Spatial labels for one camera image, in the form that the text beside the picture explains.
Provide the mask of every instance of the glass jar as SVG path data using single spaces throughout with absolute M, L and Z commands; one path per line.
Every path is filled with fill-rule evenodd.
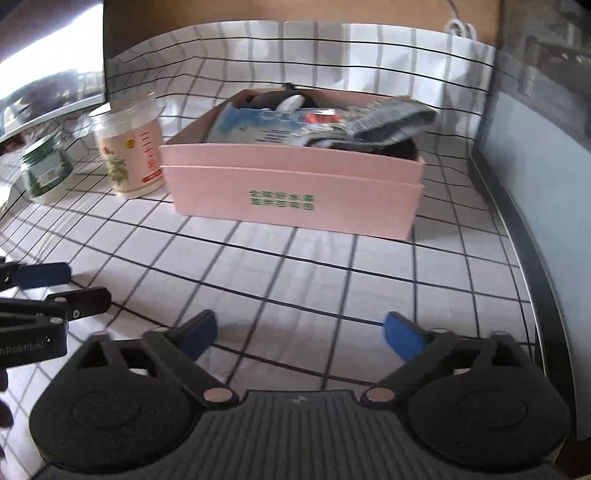
M 55 135 L 47 135 L 21 155 L 22 180 L 33 201 L 48 203 L 65 193 L 64 180 L 72 173 L 72 161 Z

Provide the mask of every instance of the plastic jar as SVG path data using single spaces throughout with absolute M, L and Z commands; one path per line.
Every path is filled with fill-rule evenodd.
M 37 140 L 21 154 L 22 180 L 33 201 L 50 203 L 62 197 L 72 159 L 54 135 Z
M 90 113 L 107 177 L 119 196 L 140 197 L 164 184 L 159 113 L 154 92 L 113 100 Z

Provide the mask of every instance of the white label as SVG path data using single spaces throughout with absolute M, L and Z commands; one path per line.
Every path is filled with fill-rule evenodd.
M 60 177 L 57 168 L 52 168 L 50 171 L 45 172 L 43 175 L 37 177 L 39 187 L 43 188 L 45 185 L 50 184 L 52 181 L 57 180 Z

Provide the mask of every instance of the wall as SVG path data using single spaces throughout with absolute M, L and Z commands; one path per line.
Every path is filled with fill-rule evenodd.
M 499 0 L 454 0 L 460 18 L 481 41 L 494 44 Z M 451 18 L 447 0 L 187 0 L 105 1 L 105 55 L 112 58 L 162 33 L 224 20 L 314 20 L 379 23 L 442 31 Z

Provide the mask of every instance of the cable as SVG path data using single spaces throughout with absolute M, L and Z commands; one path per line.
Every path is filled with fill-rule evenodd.
M 462 20 L 460 20 L 460 15 L 457 11 L 456 4 L 453 2 L 453 0 L 447 1 L 450 8 L 452 9 L 453 18 L 445 24 L 444 31 L 450 35 L 456 35 L 458 37 L 464 37 L 478 41 L 478 32 L 476 27 L 471 23 L 464 23 Z
M 449 6 L 452 8 L 452 14 L 455 18 L 457 18 L 458 20 L 460 20 L 460 14 L 457 12 L 457 7 L 456 4 L 453 2 L 453 0 L 447 0 L 449 2 Z

